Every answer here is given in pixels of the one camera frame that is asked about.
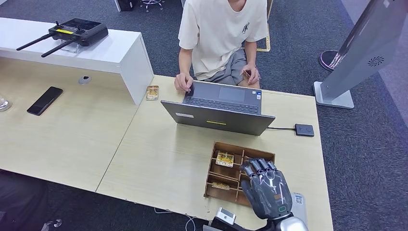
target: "wooden tray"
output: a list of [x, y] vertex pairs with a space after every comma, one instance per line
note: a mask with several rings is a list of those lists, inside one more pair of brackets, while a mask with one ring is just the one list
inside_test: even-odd
[[[234, 155], [232, 167], [216, 164], [218, 151], [227, 152]], [[207, 181], [205, 184], [205, 197], [215, 197], [221, 200], [234, 202], [241, 205], [251, 206], [242, 191], [241, 181], [248, 180], [249, 177], [240, 171], [240, 166], [246, 159], [264, 158], [275, 162], [275, 154], [251, 148], [243, 148], [227, 143], [215, 142], [213, 154], [211, 155], [210, 166], [208, 168]], [[229, 186], [229, 190], [213, 187], [213, 183], [223, 183]]]

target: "laptop keyboard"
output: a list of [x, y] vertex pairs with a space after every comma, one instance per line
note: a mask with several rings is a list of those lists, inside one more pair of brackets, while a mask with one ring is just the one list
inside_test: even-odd
[[186, 103], [196, 106], [208, 106], [213, 108], [219, 109], [226, 109], [236, 112], [246, 112], [246, 113], [258, 113], [258, 107], [246, 104], [239, 104], [239, 103], [229, 103], [223, 101], [216, 101], [216, 100], [206, 100], [201, 98], [195, 98], [188, 96], [186, 98]]

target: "floor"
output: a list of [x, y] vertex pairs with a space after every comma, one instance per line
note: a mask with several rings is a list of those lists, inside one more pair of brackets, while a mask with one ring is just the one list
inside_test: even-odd
[[[329, 74], [320, 67], [318, 56], [340, 47], [365, 4], [366, 0], [274, 0], [271, 51], [257, 55], [261, 88], [313, 95], [313, 82]], [[113, 0], [8, 0], [0, 6], [0, 17], [43, 22], [82, 17], [112, 29], [140, 31], [154, 73], [166, 76], [178, 72], [181, 13], [179, 0], [167, 0], [163, 11], [153, 6], [150, 13], [139, 7], [119, 13]], [[406, 38], [404, 33], [395, 64], [351, 90], [353, 110], [318, 106], [336, 231], [408, 226]], [[183, 230], [187, 221], [183, 215], [157, 215], [147, 206], [54, 183], [50, 183], [50, 202], [50, 217], [64, 219], [60, 231], [176, 231]]]

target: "card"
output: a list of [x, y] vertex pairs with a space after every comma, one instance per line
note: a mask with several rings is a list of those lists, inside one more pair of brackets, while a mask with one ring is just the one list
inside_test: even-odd
[[218, 151], [216, 164], [226, 167], [232, 167], [234, 165], [234, 155]]
[[224, 190], [229, 190], [230, 189], [229, 185], [223, 184], [223, 183], [218, 183], [218, 182], [213, 182], [211, 187], [224, 189]]
[[159, 99], [159, 86], [147, 86], [146, 100], [158, 100]]

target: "robotic hand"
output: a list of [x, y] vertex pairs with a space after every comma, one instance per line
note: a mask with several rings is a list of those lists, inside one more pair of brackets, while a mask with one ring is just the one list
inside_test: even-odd
[[307, 231], [306, 225], [291, 213], [292, 196], [282, 172], [265, 159], [250, 159], [241, 166], [250, 182], [241, 182], [242, 190], [255, 214], [268, 219], [263, 230]]

